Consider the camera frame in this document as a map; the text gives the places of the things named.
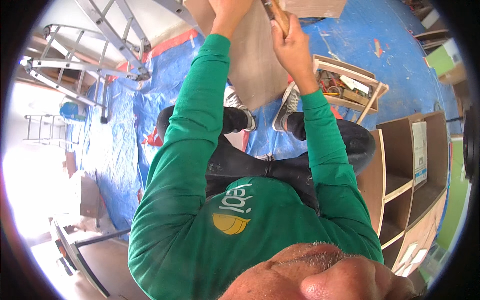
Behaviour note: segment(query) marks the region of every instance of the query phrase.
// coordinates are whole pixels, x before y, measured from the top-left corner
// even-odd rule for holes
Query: green long-sleeve shirt
[[[230,42],[209,35],[180,90],[165,143],[148,172],[128,266],[152,299],[216,299],[243,271],[299,242],[325,241],[383,262],[329,104],[302,96],[321,211],[287,183],[245,177],[205,201],[205,171],[222,129]]]

